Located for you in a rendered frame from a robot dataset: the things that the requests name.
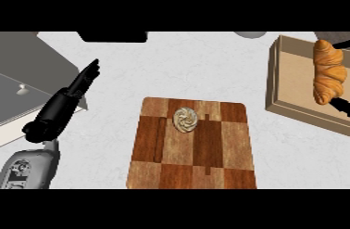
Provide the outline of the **grey round object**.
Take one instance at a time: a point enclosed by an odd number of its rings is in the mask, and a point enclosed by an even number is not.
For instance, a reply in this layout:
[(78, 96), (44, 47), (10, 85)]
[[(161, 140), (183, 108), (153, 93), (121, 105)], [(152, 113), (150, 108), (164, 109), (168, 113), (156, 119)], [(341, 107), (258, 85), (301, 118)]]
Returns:
[(234, 32), (240, 37), (257, 39), (265, 35), (267, 32)]

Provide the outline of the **round beige swirl pastry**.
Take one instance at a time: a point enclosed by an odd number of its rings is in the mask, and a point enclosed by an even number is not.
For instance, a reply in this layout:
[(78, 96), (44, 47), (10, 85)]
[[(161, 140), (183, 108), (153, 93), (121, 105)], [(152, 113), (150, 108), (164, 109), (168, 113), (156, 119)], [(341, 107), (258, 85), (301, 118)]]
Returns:
[(184, 134), (195, 129), (197, 117), (192, 108), (181, 107), (175, 110), (172, 116), (172, 123), (175, 129)]

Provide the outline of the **open cardboard box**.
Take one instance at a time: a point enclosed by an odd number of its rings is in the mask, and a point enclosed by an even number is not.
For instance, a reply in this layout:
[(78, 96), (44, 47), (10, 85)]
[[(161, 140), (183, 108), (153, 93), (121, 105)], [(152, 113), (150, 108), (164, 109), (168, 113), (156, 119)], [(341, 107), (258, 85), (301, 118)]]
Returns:
[(313, 97), (313, 42), (280, 35), (268, 49), (265, 110), (350, 136), (350, 117)]

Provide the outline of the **golden brown croissant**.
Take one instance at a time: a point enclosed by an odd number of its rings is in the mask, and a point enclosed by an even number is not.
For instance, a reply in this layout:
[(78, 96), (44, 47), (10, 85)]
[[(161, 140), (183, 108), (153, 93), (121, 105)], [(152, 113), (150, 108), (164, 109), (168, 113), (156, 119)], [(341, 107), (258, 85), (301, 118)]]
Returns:
[(319, 105), (326, 105), (344, 93), (342, 83), (347, 69), (342, 65), (342, 51), (326, 40), (313, 45), (313, 97)]

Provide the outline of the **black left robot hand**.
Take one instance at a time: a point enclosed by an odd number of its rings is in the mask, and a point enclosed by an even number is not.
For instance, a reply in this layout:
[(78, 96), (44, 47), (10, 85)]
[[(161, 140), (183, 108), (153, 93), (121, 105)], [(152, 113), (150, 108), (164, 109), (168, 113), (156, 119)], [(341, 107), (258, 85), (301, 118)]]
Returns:
[(94, 59), (79, 72), (68, 87), (63, 87), (47, 100), (39, 113), (22, 129), (31, 143), (51, 141), (60, 135), (70, 120), (79, 100), (100, 75), (99, 60)]

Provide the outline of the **black appliance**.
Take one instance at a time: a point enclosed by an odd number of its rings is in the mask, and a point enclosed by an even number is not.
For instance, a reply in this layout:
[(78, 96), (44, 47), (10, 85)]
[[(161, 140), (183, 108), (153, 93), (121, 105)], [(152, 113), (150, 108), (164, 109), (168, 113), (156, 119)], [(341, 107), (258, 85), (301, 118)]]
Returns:
[(90, 43), (144, 43), (147, 32), (78, 32)]

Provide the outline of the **checkered wooden cutting board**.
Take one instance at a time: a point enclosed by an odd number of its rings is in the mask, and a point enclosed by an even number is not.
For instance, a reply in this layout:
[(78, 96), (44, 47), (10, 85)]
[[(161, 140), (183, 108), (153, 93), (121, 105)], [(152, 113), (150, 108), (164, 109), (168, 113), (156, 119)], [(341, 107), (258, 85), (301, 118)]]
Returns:
[[(197, 123), (181, 133), (175, 110)], [(240, 103), (146, 97), (125, 186), (130, 189), (255, 188), (246, 108)]]

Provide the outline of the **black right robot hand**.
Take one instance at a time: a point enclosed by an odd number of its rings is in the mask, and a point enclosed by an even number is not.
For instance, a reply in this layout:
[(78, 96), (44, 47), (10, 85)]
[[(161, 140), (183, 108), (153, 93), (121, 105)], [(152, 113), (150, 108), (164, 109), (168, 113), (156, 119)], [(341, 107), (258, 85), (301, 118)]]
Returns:
[[(336, 44), (332, 44), (332, 46), (336, 49), (348, 48), (350, 47), (350, 40), (342, 41)], [(330, 99), (329, 104), (339, 112), (344, 112), (347, 114), (347, 117), (350, 118), (350, 102), (345, 99), (336, 97), (336, 98)]]

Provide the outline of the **dark grey object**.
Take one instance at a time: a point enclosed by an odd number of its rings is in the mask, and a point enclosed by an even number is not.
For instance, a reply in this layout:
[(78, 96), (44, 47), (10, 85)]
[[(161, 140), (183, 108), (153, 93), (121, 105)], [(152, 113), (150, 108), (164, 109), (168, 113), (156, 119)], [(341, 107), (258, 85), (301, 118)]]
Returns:
[(332, 45), (350, 41), (350, 32), (314, 32), (319, 40), (326, 40)]

